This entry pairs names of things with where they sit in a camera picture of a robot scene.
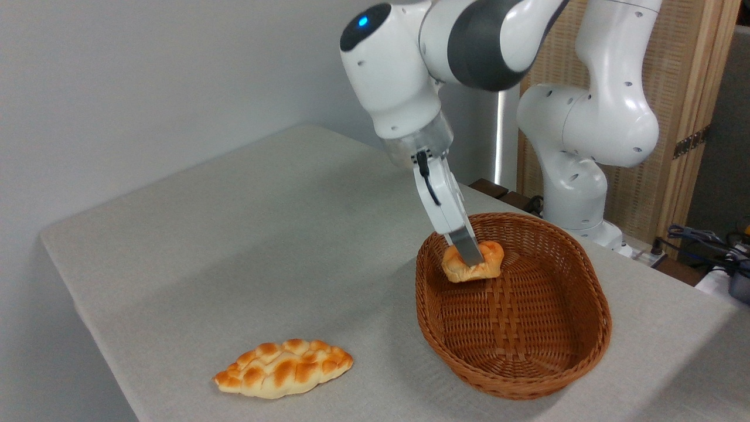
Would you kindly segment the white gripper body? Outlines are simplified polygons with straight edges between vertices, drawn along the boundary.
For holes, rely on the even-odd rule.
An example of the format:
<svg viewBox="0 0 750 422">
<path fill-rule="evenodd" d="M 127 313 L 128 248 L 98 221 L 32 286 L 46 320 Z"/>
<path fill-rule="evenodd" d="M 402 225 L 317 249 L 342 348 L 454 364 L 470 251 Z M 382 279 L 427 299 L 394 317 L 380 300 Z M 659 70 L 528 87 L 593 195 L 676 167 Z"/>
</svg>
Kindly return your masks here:
<svg viewBox="0 0 750 422">
<path fill-rule="evenodd" d="M 463 196 L 443 156 L 415 156 L 414 176 L 421 203 L 436 233 L 447 236 L 470 227 Z"/>
</svg>

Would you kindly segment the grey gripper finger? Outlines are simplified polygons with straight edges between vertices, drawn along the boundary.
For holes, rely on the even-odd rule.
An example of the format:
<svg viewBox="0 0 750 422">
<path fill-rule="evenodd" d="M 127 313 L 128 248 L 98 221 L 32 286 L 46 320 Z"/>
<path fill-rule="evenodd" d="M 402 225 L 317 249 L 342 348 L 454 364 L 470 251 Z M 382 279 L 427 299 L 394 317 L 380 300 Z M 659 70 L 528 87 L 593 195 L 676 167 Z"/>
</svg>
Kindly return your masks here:
<svg viewBox="0 0 750 422">
<path fill-rule="evenodd" d="M 471 227 L 461 227 L 455 232 L 450 232 L 448 238 L 452 245 L 456 247 L 466 266 L 476 266 L 484 262 L 479 243 L 477 243 L 476 235 L 474 235 Z"/>
</svg>

